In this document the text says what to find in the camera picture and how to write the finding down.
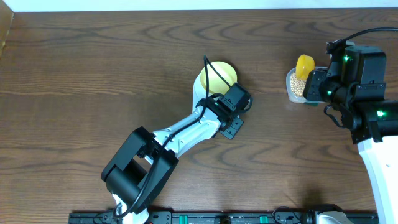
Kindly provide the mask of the yellow plastic measuring scoop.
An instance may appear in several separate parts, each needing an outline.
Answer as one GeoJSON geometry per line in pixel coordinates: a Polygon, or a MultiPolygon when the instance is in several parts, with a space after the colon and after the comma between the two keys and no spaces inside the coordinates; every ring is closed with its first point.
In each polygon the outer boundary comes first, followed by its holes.
{"type": "Polygon", "coordinates": [[[295,74],[298,79],[306,80],[309,73],[315,69],[315,61],[309,55],[301,55],[296,64],[295,74]]]}

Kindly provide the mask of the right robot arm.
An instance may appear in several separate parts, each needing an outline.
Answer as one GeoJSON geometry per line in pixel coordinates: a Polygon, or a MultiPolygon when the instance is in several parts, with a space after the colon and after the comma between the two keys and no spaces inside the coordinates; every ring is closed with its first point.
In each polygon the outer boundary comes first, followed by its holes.
{"type": "Polygon", "coordinates": [[[386,55],[378,47],[329,47],[330,65],[309,73],[305,99],[325,102],[348,129],[366,166],[380,223],[397,223],[397,101],[385,99],[386,55]]]}

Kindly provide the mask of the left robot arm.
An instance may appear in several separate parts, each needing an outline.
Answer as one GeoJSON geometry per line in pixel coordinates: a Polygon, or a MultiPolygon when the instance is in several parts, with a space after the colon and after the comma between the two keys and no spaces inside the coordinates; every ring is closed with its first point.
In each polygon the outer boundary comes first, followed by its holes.
{"type": "Polygon", "coordinates": [[[145,223],[148,206],[160,194],[179,157],[217,133],[234,138],[243,125],[239,115],[251,105],[251,96],[215,93],[200,99],[191,115],[168,128],[152,133],[144,127],[135,129],[101,173],[116,201],[113,219],[145,223]]]}

